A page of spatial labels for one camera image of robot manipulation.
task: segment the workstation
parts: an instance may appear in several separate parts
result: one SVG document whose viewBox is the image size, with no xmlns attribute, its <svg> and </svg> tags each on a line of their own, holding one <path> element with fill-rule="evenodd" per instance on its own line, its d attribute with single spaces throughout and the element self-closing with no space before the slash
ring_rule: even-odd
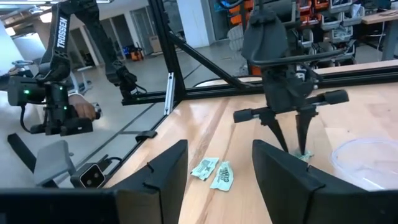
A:
<svg viewBox="0 0 398 224">
<path fill-rule="evenodd" d="M 64 204 L 72 203 L 73 200 L 81 202 L 83 198 L 88 199 L 86 203 L 98 203 L 98 206 L 92 206 L 84 214 L 76 213 L 69 220 L 57 220 L 59 223 L 79 220 L 79 216 L 84 220 L 90 220 L 92 223 L 97 223 L 101 219 L 103 223 L 278 224 L 378 223 L 378 221 L 393 223 L 397 183 L 393 178 L 386 180 L 386 176 L 391 177 L 391 174 L 386 174 L 386 172 L 394 172 L 393 157 L 398 153 L 394 148 L 396 147 L 394 140 L 397 138 L 394 115 L 397 105 L 394 99 L 397 97 L 396 81 L 398 79 L 398 61 L 391 60 L 394 57 L 394 52 L 391 55 L 391 52 L 384 53 L 383 50 L 383 60 L 380 62 L 313 70 L 302 65 L 301 69 L 306 71 L 302 83 L 294 82 L 296 78 L 301 78 L 296 77 L 295 74 L 289 76 L 289 72 L 286 71 L 292 68 L 289 67 L 285 70 L 285 64 L 301 65 L 305 62 L 318 60 L 317 58 L 303 59 L 301 55 L 294 55 L 290 56 L 293 59 L 288 60 L 289 57 L 284 57 L 286 60 L 280 62 L 277 60 L 279 58 L 272 58 L 272 55 L 260 55 L 258 56 L 260 59 L 250 57 L 246 59 L 248 67 L 254 66 L 261 69 L 261 75 L 249 74 L 237 78 L 228 74 L 186 42 L 176 38 L 172 32 L 169 32 L 162 5 L 162 1 L 149 1 L 169 72 L 168 80 L 170 81 L 167 83 L 166 91 L 141 93 L 136 98 L 125 97 L 122 104 L 127 106 L 164 102 L 164 116 L 150 130 L 138 135 L 138 138 L 136 138 L 138 143 L 129 151 L 129 154 L 109 173 L 104 175 L 103 181 L 97 183 L 99 189 L 77 189 L 89 188 L 84 181 L 80 181 L 76 184 L 76 189 L 58 189 L 59 191 L 49 190 L 48 192 L 45 190 L 42 192 L 32 191 L 31 198 L 40 200 L 38 195 L 46 194 L 48 197 L 43 202 L 44 206 L 47 202 L 55 203 L 52 198 L 57 198 L 59 199 L 57 203 L 63 202 Z M 272 8 L 267 8 L 266 5 L 263 10 L 272 10 Z M 373 14 L 363 17 L 362 22 L 371 24 L 393 21 L 392 17 L 395 14 L 392 13 L 390 16 Z M 388 37 L 384 41 L 384 49 L 389 44 L 388 40 L 396 34 L 388 29 L 386 35 Z M 185 86 L 182 69 L 180 68 L 183 65 L 178 62 L 175 45 L 198 60 L 218 78 L 203 80 L 194 85 L 193 88 Z M 254 46 L 251 46 L 252 49 L 258 48 L 255 44 Z M 349 48 L 350 46 L 342 50 L 335 50 L 336 52 L 332 52 L 332 56 L 330 56 L 332 53 L 327 55 L 320 53 L 318 57 L 337 57 L 337 55 L 345 54 Z M 273 80 L 271 77 L 276 74 L 290 78 L 287 80 L 288 84 L 281 85 L 282 81 L 277 78 Z M 304 83 L 313 88 L 310 90 L 304 88 L 302 86 Z M 294 96 L 292 91 L 298 91 L 300 95 Z M 311 110 L 316 108 L 317 113 L 311 115 L 307 128 L 302 128 L 299 124 L 306 122 L 302 121 L 300 116 L 305 117 L 305 110 L 308 106 L 312 106 Z M 280 139 L 278 129 L 283 132 L 284 140 Z M 261 144 L 254 140 L 264 141 L 274 148 L 281 148 L 280 152 L 284 150 L 288 153 L 283 152 L 283 155 L 274 154 L 270 156 L 274 148 L 266 145 L 264 149 L 268 151 L 269 155 L 267 156 L 269 157 L 259 162 L 260 159 L 257 158 L 261 157 L 259 151 L 262 149 L 255 151 L 255 148 Z M 178 165 L 171 166 L 164 162 L 167 159 L 173 161 L 174 157 L 170 153 L 177 154 L 178 150 L 181 150 L 178 154 L 179 157 L 174 155 L 179 158 L 175 162 Z M 296 174 L 290 170 L 287 164 L 283 164 L 282 157 L 287 161 L 289 154 L 293 155 L 289 156 L 289 159 L 294 161 L 292 164 L 299 161 L 296 164 L 296 169 L 300 170 L 298 167 L 304 165 L 306 169 L 302 169 L 302 171 L 307 171 L 309 177 Z M 163 162 L 159 160 L 162 156 L 164 156 Z M 205 158 L 217 158 L 219 163 L 214 167 L 215 170 L 210 172 L 206 180 L 203 181 L 191 175 L 190 172 L 195 170 Z M 212 186 L 213 180 L 216 180 L 219 176 L 217 169 L 221 161 L 228 161 L 229 168 L 233 170 L 233 177 L 229 177 L 232 177 L 233 181 L 231 181 L 227 190 L 213 189 Z M 373 163 L 381 162 L 380 167 L 375 165 L 370 169 L 376 169 L 377 173 L 382 175 L 382 178 L 376 178 L 373 172 L 365 173 L 365 176 L 360 172 L 352 172 L 355 169 L 350 166 L 345 167 L 347 166 L 345 162 L 359 163 L 361 166 L 372 166 Z M 100 163 L 101 161 L 98 161 L 97 165 L 101 172 Z M 279 164 L 278 166 L 275 165 L 275 170 L 271 169 L 273 164 Z M 259 171 L 261 165 L 263 165 L 263 168 L 269 167 Z M 89 173 L 83 172 L 82 174 L 82 170 L 91 170 L 93 166 L 90 164 L 88 167 L 89 169 L 87 167 L 85 169 L 80 168 L 77 173 L 71 175 L 76 177 L 76 174 L 79 174 L 77 176 L 82 180 L 87 177 L 84 174 Z M 300 178 L 303 179 L 302 182 L 299 181 L 298 184 L 282 174 L 281 176 L 271 175 L 271 173 L 277 172 L 280 167 L 288 170 L 291 175 L 300 175 Z M 309 167 L 311 169 L 317 168 L 329 175 L 326 178 L 326 174 L 311 173 Z M 158 169 L 164 169 L 164 172 L 158 172 Z M 146 177 L 144 177 L 143 170 L 151 171 L 146 173 Z M 268 184 L 262 183 L 261 179 L 266 180 Z M 306 193 L 309 193 L 309 196 L 292 197 L 294 194 L 303 193 L 295 192 L 297 184 L 300 187 L 304 186 L 303 189 Z M 168 188 L 170 185 L 175 187 L 173 193 Z M 156 189 L 155 192 L 160 195 L 152 193 L 151 190 L 153 189 Z M 376 194 L 383 189 L 388 191 L 381 192 L 379 195 Z M 145 192 L 142 193 L 143 195 L 151 192 L 150 194 L 155 195 L 152 199 L 156 205 L 151 205 L 153 208 L 146 210 L 146 208 L 140 208 L 140 205 L 135 203 L 133 203 L 134 205 L 129 204 L 135 200 L 143 200 L 144 196 L 139 194 L 138 196 L 131 195 L 130 201 L 122 201 L 119 198 L 120 196 L 128 198 L 128 195 L 119 195 L 120 191 L 123 190 Z M 270 192 L 277 193 L 271 197 Z M 18 194 L 13 191 L 3 193 L 0 197 L 7 194 L 18 197 Z M 323 200 L 322 194 L 329 200 L 334 196 L 335 201 L 326 205 L 328 202 Z M 102 202 L 98 200 L 101 195 L 105 198 Z M 25 202 L 27 198 L 20 197 L 19 200 Z M 150 204 L 150 202 L 152 203 L 151 200 L 147 199 L 146 202 Z M 306 202 L 306 209 L 299 211 L 294 211 L 293 206 L 288 206 L 289 203 L 304 205 Z M 173 209 L 166 209 L 165 203 L 172 205 Z M 79 206 L 84 207 L 84 205 L 86 204 L 82 202 Z M 101 206 L 105 207 L 105 205 L 112 212 L 107 216 L 98 215 Z M 313 209 L 317 205 L 322 209 Z M 350 212 L 339 213 L 354 205 L 358 208 L 352 209 Z M 79 206 L 75 209 L 67 208 L 67 210 L 73 212 L 81 208 Z M 281 214 L 282 211 L 289 212 L 290 216 L 284 218 L 286 215 L 285 213 Z M 3 212 L 6 216 L 12 217 L 11 220 L 17 220 L 15 211 L 7 210 Z M 46 210 L 35 212 L 37 212 L 35 217 L 46 218 L 46 215 L 48 215 L 49 222 L 50 220 L 54 221 L 54 216 L 63 213 L 58 210 L 47 214 Z M 148 214 L 144 216 L 140 212 L 152 215 L 148 217 Z"/>
</svg>

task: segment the desk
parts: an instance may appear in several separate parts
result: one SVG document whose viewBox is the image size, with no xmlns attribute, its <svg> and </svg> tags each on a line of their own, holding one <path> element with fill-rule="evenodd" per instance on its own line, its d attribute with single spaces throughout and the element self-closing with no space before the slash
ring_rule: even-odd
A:
<svg viewBox="0 0 398 224">
<path fill-rule="evenodd" d="M 315 154 L 310 163 L 330 174 L 333 174 L 330 153 L 344 142 L 366 137 L 398 139 L 398 83 L 345 89 L 350 102 L 320 106 L 320 114 L 312 120 L 308 131 L 308 150 Z M 229 192 L 222 192 L 210 189 L 215 172 L 205 182 L 188 175 L 179 224 L 271 224 L 254 175 L 251 145 L 253 139 L 280 147 L 279 143 L 258 119 L 233 123 L 234 111 L 265 105 L 264 95 L 181 102 L 156 129 L 157 137 L 145 141 L 106 187 L 128 177 L 178 140 L 188 139 L 188 170 L 203 157 L 219 157 L 221 161 L 231 162 L 234 182 Z M 289 149 L 297 149 L 295 113 L 279 114 L 277 119 Z"/>
<path fill-rule="evenodd" d="M 388 10 L 362 18 L 362 23 L 364 24 L 375 24 L 378 22 L 391 22 L 390 26 L 387 28 L 386 37 L 384 39 L 381 60 L 392 60 L 394 59 L 394 52 L 398 40 L 398 10 Z"/>
</svg>

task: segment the black cable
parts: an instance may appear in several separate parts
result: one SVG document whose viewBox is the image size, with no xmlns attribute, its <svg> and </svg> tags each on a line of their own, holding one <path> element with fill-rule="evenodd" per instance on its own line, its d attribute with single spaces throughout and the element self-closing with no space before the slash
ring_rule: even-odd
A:
<svg viewBox="0 0 398 224">
<path fill-rule="evenodd" d="M 235 2 L 235 3 L 232 3 L 232 4 L 230 4 L 229 6 L 226 6 L 226 5 L 224 5 L 224 4 L 221 2 L 221 0 L 216 0 L 216 1 L 217 1 L 217 3 L 218 3 L 222 8 L 224 8 L 224 9 L 233 9 L 233 8 L 235 8 L 236 6 L 242 4 L 242 2 L 243 2 L 243 0 L 238 0 L 238 1 Z"/>
<path fill-rule="evenodd" d="M 36 104 L 36 105 L 45 105 L 45 104 L 47 104 L 46 102 L 38 103 L 36 101 L 27 101 L 27 103 Z"/>
<path fill-rule="evenodd" d="M 43 124 L 45 124 L 47 122 L 48 118 L 49 118 L 49 114 L 48 114 L 47 110 L 44 109 L 44 121 L 43 121 Z"/>
<path fill-rule="evenodd" d="M 30 131 L 25 127 L 25 124 L 24 124 L 25 106 L 21 106 L 21 109 L 22 109 L 22 111 L 21 111 L 21 117 L 19 118 L 19 122 L 20 122 L 23 130 L 30 133 Z"/>
<path fill-rule="evenodd" d="M 144 87 L 139 86 L 139 85 L 137 85 L 137 84 L 136 84 L 136 86 L 137 86 L 137 89 L 139 88 L 139 89 L 141 89 L 142 91 L 144 91 L 144 94 L 147 94 L 147 93 L 148 93 L 148 91 L 147 91 Z"/>
<path fill-rule="evenodd" d="M 277 58 L 273 60 L 253 60 L 251 63 L 253 65 L 258 66 L 277 66 L 277 65 L 286 65 L 290 63 L 302 63 L 302 62 L 311 62 L 314 60 L 320 60 L 321 58 L 329 58 L 334 57 L 339 54 L 344 53 L 344 49 L 333 50 L 325 53 L 320 53 L 316 55 L 299 55 L 299 56 L 292 56 L 286 58 Z"/>
<path fill-rule="evenodd" d="M 119 157 L 109 157 L 109 158 L 107 158 L 107 160 L 116 160 L 116 161 L 122 162 L 122 159 Z"/>
</svg>

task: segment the clear plastic container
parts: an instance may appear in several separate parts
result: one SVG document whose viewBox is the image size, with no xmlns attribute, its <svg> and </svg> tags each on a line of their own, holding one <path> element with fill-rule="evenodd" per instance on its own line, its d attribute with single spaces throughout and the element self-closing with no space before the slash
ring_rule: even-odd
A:
<svg viewBox="0 0 398 224">
<path fill-rule="evenodd" d="M 357 139 L 331 154 L 335 176 L 365 190 L 398 189 L 398 142 Z"/>
</svg>

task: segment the leader arm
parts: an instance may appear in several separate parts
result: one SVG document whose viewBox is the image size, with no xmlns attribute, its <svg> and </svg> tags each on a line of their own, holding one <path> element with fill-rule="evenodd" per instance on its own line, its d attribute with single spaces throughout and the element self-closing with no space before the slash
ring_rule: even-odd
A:
<svg viewBox="0 0 398 224">
<path fill-rule="evenodd" d="M 113 48 L 113 43 L 105 33 L 99 19 L 99 9 L 95 0 L 74 1 L 71 4 L 76 7 L 75 15 L 87 27 L 94 40 L 99 52 L 101 53 L 105 62 L 105 74 L 108 81 L 113 85 L 118 86 L 123 98 L 131 99 L 132 91 L 137 91 L 137 77 L 129 72 L 122 62 L 118 60 L 116 52 Z"/>
<path fill-rule="evenodd" d="M 51 35 L 36 79 L 60 82 L 69 76 L 70 62 L 67 44 L 70 15 L 67 2 L 60 2 L 52 6 Z"/>
</svg>

